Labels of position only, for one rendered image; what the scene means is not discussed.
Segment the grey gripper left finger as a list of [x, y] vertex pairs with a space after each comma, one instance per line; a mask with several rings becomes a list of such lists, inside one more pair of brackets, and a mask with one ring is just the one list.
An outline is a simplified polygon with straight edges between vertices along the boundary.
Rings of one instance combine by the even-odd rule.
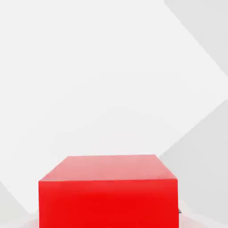
[[39, 228], [39, 214], [31, 214], [20, 228]]

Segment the small red cube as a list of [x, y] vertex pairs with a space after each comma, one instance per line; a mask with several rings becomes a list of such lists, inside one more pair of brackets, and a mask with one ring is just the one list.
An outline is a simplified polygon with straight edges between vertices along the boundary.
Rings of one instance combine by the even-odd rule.
[[155, 155], [69, 156], [38, 190], [39, 228], [179, 228], [178, 180]]

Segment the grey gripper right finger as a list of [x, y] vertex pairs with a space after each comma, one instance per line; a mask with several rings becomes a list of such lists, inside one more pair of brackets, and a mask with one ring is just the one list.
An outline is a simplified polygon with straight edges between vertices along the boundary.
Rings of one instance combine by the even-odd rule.
[[204, 228], [204, 225], [194, 218], [191, 209], [182, 200], [179, 201], [179, 210], [179, 228]]

